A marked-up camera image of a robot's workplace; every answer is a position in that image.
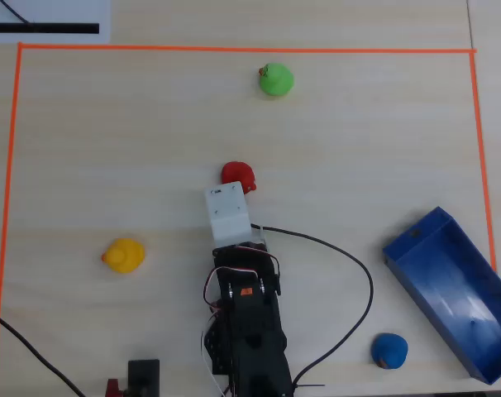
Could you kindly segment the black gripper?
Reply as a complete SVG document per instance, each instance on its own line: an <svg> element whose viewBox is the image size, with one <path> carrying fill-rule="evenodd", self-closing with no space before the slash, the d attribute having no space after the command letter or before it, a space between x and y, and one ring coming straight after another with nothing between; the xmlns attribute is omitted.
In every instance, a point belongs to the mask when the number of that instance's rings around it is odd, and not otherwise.
<svg viewBox="0 0 501 397"><path fill-rule="evenodd" d="M280 262L268 251L263 242L244 242L216 248L212 251L216 267L225 266L237 269L253 270L280 295Z"/></svg>

